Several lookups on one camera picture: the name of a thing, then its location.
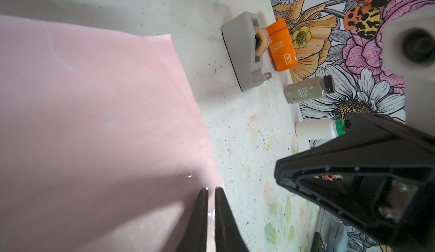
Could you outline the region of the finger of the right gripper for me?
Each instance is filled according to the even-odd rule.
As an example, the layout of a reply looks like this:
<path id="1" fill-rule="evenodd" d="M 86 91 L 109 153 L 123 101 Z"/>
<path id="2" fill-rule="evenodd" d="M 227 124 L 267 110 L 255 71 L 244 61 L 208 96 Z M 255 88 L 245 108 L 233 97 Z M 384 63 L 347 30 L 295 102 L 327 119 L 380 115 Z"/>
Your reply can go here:
<path id="1" fill-rule="evenodd" d="M 333 163 L 287 157 L 276 183 L 393 249 L 435 246 L 435 168 L 411 163 Z"/>
<path id="2" fill-rule="evenodd" d="M 386 116 L 352 113 L 344 135 L 294 155 L 292 167 L 318 174 L 434 177 L 435 139 Z"/>

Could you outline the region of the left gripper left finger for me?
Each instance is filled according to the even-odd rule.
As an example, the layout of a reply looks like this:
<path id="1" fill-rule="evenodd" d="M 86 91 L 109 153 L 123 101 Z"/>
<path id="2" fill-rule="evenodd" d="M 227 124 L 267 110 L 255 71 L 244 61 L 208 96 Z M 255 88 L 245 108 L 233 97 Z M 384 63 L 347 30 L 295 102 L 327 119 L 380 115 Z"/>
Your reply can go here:
<path id="1" fill-rule="evenodd" d="M 176 252 L 205 252 L 208 228 L 208 190 L 201 189 L 192 210 L 186 231 Z"/>

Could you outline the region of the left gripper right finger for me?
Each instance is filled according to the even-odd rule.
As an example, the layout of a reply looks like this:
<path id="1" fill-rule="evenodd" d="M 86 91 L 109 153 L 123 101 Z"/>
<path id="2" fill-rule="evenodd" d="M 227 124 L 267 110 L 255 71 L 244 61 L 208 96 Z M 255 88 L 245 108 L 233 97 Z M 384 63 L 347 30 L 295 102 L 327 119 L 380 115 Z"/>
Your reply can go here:
<path id="1" fill-rule="evenodd" d="M 248 252 L 222 187 L 215 189 L 215 245 L 217 252 Z"/>

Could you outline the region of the purple wrapping paper sheet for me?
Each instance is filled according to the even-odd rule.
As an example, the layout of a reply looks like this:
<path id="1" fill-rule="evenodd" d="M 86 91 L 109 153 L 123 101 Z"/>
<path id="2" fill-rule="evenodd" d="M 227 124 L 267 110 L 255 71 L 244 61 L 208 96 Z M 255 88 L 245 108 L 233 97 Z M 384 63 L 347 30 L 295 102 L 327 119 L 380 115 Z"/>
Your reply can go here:
<path id="1" fill-rule="evenodd" d="M 170 35 L 1 17 L 3 252 L 172 252 L 222 183 Z"/>

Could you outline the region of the white bottle green cap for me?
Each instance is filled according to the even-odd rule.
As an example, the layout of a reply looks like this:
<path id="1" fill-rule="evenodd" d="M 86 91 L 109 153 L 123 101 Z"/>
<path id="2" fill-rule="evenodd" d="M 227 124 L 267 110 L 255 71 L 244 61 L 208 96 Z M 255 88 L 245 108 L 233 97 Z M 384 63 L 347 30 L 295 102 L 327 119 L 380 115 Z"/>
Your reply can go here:
<path id="1" fill-rule="evenodd" d="M 344 120 L 332 119 L 302 121 L 295 124 L 295 133 L 298 139 L 335 139 L 345 134 L 344 124 Z"/>

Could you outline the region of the clear bottle black cap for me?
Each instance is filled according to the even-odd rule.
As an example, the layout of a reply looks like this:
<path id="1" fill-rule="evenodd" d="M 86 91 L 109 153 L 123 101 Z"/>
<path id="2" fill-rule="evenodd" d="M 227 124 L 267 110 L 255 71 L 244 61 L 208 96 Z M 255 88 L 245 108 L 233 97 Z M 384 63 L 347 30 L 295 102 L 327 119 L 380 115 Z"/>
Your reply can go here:
<path id="1" fill-rule="evenodd" d="M 335 92 L 335 82 L 331 75 L 313 77 L 289 84 L 284 89 L 288 104 L 296 104 L 309 100 L 323 98 L 326 94 Z"/>

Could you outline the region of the orange bottle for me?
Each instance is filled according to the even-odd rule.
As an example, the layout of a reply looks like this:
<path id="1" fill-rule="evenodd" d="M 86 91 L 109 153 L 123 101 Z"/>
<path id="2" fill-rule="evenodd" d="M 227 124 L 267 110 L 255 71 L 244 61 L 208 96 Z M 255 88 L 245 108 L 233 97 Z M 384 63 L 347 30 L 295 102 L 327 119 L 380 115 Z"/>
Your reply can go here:
<path id="1" fill-rule="evenodd" d="M 299 62 L 285 20 L 276 21 L 268 26 L 266 30 L 270 37 L 268 49 L 273 59 L 275 70 L 277 72 L 284 72 L 295 67 Z"/>

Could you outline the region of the grey tape dispenser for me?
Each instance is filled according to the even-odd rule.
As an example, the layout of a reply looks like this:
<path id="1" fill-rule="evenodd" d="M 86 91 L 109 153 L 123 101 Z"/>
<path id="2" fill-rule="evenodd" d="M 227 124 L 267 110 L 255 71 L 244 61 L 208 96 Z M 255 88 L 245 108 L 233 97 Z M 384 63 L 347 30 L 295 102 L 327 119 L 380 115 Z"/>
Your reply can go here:
<path id="1" fill-rule="evenodd" d="M 241 91 L 256 88 L 273 77 L 263 70 L 270 36 L 260 26 L 258 15 L 241 13 L 222 25 L 222 36 Z"/>

